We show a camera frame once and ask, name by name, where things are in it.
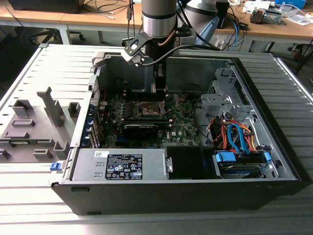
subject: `desk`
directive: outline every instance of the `desk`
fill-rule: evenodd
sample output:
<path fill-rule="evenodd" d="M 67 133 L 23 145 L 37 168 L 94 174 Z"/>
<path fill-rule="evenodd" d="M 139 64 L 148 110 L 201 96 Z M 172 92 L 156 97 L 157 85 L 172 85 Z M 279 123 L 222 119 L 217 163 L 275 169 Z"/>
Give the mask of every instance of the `desk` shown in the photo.
<path fill-rule="evenodd" d="M 309 44 L 313 38 L 313 24 L 300 26 L 286 18 L 280 24 L 253 24 L 250 22 L 250 14 L 242 12 L 242 6 L 233 6 L 232 9 L 240 22 L 249 25 L 241 51 L 249 51 L 252 41 Z M 305 6 L 303 10 L 313 11 L 313 6 Z M 234 29 L 229 24 L 224 29 L 217 29 L 215 33 L 221 36 L 224 34 L 225 37 L 225 34 L 232 35 Z"/>
<path fill-rule="evenodd" d="M 116 1 L 106 0 L 105 4 L 115 3 Z M 119 6 L 127 5 L 122 1 L 114 6 L 108 6 L 102 10 L 111 10 Z M 90 5 L 91 11 L 95 11 L 94 3 Z M 71 44 L 69 30 L 93 30 L 98 31 L 101 41 L 102 31 L 127 32 L 127 9 L 114 11 L 114 20 L 101 16 L 98 13 L 91 13 L 82 9 L 80 14 L 65 14 L 57 12 L 40 11 L 16 11 L 7 0 L 0 0 L 0 25 L 21 26 L 12 16 L 12 14 L 25 27 L 55 28 L 61 33 L 63 44 Z M 141 27 L 141 4 L 135 4 L 135 27 L 136 31 Z"/>
<path fill-rule="evenodd" d="M 102 31 L 126 32 L 127 31 L 127 9 L 116 10 L 114 20 L 101 16 L 97 13 L 91 13 L 82 10 L 80 14 L 65 14 L 54 12 L 38 11 L 15 11 L 6 0 L 0 0 L 0 25 L 20 26 L 5 7 L 5 2 L 10 12 L 26 27 L 56 28 L 60 31 L 64 44 L 71 44 L 69 30 L 94 30 L 99 32 L 100 39 Z M 104 4 L 114 3 L 116 1 L 105 1 Z M 102 10 L 111 10 L 117 6 L 126 5 L 126 2 L 119 2 L 114 6 L 107 6 Z M 94 3 L 91 3 L 89 9 L 95 11 Z M 248 32 L 241 51 L 248 51 L 252 41 L 286 42 L 308 44 L 313 38 L 312 24 L 299 26 L 286 19 L 282 20 L 280 25 L 276 24 L 252 24 L 250 23 L 250 14 L 242 13 L 242 6 L 233 7 L 235 15 L 241 22 L 249 24 Z M 305 7 L 304 10 L 312 10 L 313 7 Z M 141 26 L 141 4 L 134 5 L 135 27 L 137 30 Z M 231 26 L 224 29 L 217 29 L 215 35 L 221 39 L 232 35 L 234 30 Z"/>

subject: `green circuit board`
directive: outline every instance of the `green circuit board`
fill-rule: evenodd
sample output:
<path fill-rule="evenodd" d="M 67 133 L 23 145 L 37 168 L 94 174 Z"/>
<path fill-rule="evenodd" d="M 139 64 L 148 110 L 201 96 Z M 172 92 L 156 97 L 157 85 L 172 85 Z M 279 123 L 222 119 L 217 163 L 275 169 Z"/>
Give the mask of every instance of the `green circuit board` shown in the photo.
<path fill-rule="evenodd" d="M 115 96 L 108 101 L 106 117 L 103 120 L 105 140 L 102 148 L 164 148 L 173 145 L 199 145 L 199 137 L 192 120 L 192 101 L 185 94 L 169 94 L 164 100 L 161 119 L 170 120 L 158 130 L 157 138 L 146 140 L 126 140 L 123 135 L 125 121 L 123 107 L 127 104 L 123 98 Z M 153 109 L 143 112 L 149 118 L 155 117 Z"/>

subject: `open computer chassis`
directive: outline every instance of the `open computer chassis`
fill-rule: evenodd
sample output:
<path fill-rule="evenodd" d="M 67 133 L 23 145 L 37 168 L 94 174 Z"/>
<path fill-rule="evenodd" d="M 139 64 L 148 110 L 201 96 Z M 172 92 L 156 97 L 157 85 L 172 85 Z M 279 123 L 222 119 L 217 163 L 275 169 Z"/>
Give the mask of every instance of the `open computer chassis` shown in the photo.
<path fill-rule="evenodd" d="M 238 58 L 167 59 L 150 68 L 108 53 L 90 79 L 62 180 L 76 214 L 257 209 L 311 179 Z"/>

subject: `warning label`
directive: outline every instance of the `warning label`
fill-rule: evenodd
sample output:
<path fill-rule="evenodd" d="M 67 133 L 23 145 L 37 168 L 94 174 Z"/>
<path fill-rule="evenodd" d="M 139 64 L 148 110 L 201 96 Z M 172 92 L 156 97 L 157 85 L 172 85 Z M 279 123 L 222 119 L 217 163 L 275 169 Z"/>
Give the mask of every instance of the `warning label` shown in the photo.
<path fill-rule="evenodd" d="M 107 180 L 142 180 L 141 154 L 109 154 Z"/>

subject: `barcode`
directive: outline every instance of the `barcode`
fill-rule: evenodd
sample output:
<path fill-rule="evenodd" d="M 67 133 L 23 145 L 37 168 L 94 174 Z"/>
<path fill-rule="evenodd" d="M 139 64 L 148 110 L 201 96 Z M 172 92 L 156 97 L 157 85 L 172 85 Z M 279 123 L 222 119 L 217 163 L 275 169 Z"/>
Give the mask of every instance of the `barcode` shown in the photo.
<path fill-rule="evenodd" d="M 94 157 L 95 158 L 106 158 L 108 157 L 109 151 L 95 151 Z"/>

